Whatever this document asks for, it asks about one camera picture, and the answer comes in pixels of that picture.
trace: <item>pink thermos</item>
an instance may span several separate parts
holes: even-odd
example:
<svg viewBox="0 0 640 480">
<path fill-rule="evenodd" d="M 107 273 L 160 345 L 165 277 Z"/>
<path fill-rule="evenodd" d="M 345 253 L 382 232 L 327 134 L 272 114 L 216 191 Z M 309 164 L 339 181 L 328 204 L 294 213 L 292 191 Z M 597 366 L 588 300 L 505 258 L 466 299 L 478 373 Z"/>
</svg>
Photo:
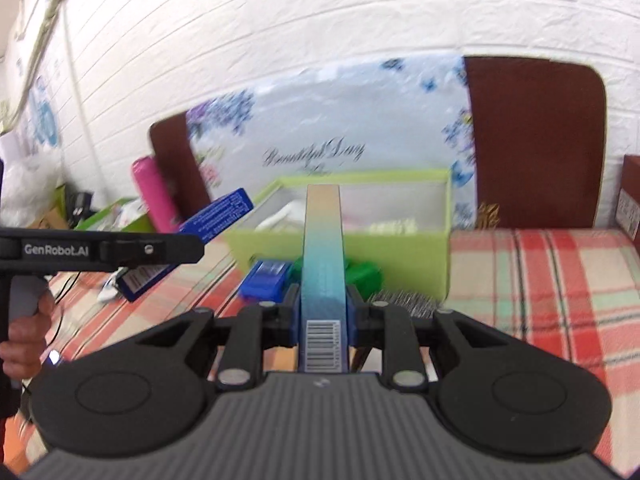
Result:
<svg viewBox="0 0 640 480">
<path fill-rule="evenodd" d="M 152 156 L 139 158 L 131 165 L 142 200 L 149 209 L 149 217 L 159 233 L 175 233 L 182 219 L 167 191 L 156 160 Z"/>
</svg>

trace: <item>human hand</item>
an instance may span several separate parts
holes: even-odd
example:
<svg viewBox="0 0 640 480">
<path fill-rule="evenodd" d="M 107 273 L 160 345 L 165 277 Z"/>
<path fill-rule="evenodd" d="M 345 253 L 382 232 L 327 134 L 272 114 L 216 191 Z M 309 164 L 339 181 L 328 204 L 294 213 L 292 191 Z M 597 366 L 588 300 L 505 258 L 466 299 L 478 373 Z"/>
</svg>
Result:
<svg viewBox="0 0 640 480">
<path fill-rule="evenodd" d="M 0 343 L 2 370 L 8 377 L 30 379 L 40 371 L 40 356 L 47 349 L 45 336 L 51 328 L 55 307 L 56 301 L 47 290 L 38 300 L 36 314 L 15 319 L 9 325 L 9 339 Z"/>
</svg>

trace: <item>blue box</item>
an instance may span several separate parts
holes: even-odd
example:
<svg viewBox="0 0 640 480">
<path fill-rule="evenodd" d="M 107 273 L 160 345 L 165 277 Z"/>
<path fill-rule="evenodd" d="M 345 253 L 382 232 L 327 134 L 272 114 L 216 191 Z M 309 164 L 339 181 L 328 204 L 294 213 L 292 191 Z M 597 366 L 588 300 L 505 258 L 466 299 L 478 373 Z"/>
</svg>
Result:
<svg viewBox="0 0 640 480">
<path fill-rule="evenodd" d="M 284 300 L 290 269 L 290 262 L 260 260 L 242 280 L 238 293 L 249 301 L 281 303 Z"/>
<path fill-rule="evenodd" d="M 198 235 L 207 244 L 253 208 L 254 204 L 244 189 L 236 189 L 189 218 L 180 226 L 178 235 Z M 135 301 L 177 267 L 168 265 L 123 269 L 116 278 L 116 288 L 128 301 Z"/>
</svg>

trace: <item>wall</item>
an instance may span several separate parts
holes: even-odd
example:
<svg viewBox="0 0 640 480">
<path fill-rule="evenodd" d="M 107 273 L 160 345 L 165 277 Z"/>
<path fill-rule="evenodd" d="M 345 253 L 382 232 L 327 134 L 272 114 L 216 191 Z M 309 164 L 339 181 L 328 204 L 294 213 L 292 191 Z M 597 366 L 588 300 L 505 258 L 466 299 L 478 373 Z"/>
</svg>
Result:
<svg viewBox="0 0 640 480">
<path fill-rule="evenodd" d="M 9 98 L 9 89 L 6 86 L 6 65 L 0 61 L 0 102 Z"/>
<path fill-rule="evenodd" d="M 67 9 L 90 138 L 114 196 L 135 193 L 129 167 L 150 151 L 159 118 L 257 77 L 376 53 L 460 48 L 594 66 L 609 102 L 600 224 L 622 154 L 640 148 L 640 0 L 68 0 Z M 62 37 L 52 51 L 64 53 Z M 90 186 L 97 168 L 67 99 L 68 67 L 60 71 L 66 164 Z"/>
<path fill-rule="evenodd" d="M 20 98 L 29 58 L 33 52 L 48 1 L 23 0 L 24 28 L 17 20 L 9 33 L 9 38 L 2 38 L 1 40 L 8 40 L 4 58 L 12 110 L 15 109 Z"/>
</svg>

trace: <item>black plastic part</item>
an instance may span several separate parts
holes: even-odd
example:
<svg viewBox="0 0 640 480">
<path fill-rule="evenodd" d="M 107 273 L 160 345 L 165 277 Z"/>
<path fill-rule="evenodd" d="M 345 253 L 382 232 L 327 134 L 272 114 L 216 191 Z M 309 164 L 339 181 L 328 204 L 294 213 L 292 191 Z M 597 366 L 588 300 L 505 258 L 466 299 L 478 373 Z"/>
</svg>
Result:
<svg viewBox="0 0 640 480">
<path fill-rule="evenodd" d="M 24 390 L 20 398 L 20 414 L 26 421 L 31 421 L 31 393 L 37 390 L 42 381 L 56 369 L 56 365 L 51 362 L 51 358 L 47 357 L 42 363 L 42 369 L 29 382 L 29 388 Z"/>
<path fill-rule="evenodd" d="M 4 464 L 0 464 L 0 480 L 20 480 Z"/>
<path fill-rule="evenodd" d="M 249 305 L 236 316 L 218 366 L 216 388 L 222 392 L 249 390 L 261 379 L 262 307 Z"/>
<path fill-rule="evenodd" d="M 284 305 L 247 306 L 235 318 L 214 319 L 197 309 L 61 365 L 33 396 L 44 440 L 76 454 L 112 457 L 174 442 L 227 392 L 264 383 L 262 352 L 296 344 L 290 328 L 298 292 L 292 288 Z M 400 306 L 355 300 L 354 343 L 383 351 L 380 384 L 419 394 L 466 445 L 513 462 L 562 460 L 596 446 L 611 402 L 588 371 L 457 312 L 418 320 Z M 204 377 L 218 346 L 225 352 L 212 388 Z M 420 346 L 430 348 L 437 383 L 428 383 Z"/>
<path fill-rule="evenodd" d="M 0 274 L 0 342 L 9 339 L 9 300 L 11 296 L 10 273 Z M 0 419 L 14 416 L 20 408 L 21 390 L 12 387 L 11 379 L 2 370 L 2 360 L 0 360 Z"/>
<path fill-rule="evenodd" d="M 0 272 L 55 274 L 62 270 L 113 272 L 123 264 L 190 264 L 204 255 L 204 244 L 196 235 L 108 233 L 54 229 L 0 228 Z M 82 253 L 26 253 L 25 246 L 82 247 Z"/>
<path fill-rule="evenodd" d="M 190 433 L 126 460 L 54 450 L 25 480 L 615 480 L 587 453 L 535 463 L 468 446 L 425 396 L 375 374 L 270 372 L 219 395 Z"/>
<path fill-rule="evenodd" d="M 174 441 L 207 407 L 213 314 L 188 312 L 43 378 L 31 416 L 49 447 L 126 457 Z"/>
<path fill-rule="evenodd" d="M 460 437 L 516 460 L 596 447 L 611 400 L 593 374 L 457 312 L 434 322 L 436 402 Z"/>
<path fill-rule="evenodd" d="M 397 305 L 371 308 L 382 309 L 384 316 L 383 384 L 405 393 L 426 391 L 429 381 L 409 313 Z"/>
<path fill-rule="evenodd" d="M 94 194 L 86 191 L 73 193 L 71 197 L 65 197 L 69 227 L 74 229 L 81 221 L 93 215 L 91 211 L 93 199 Z"/>
</svg>

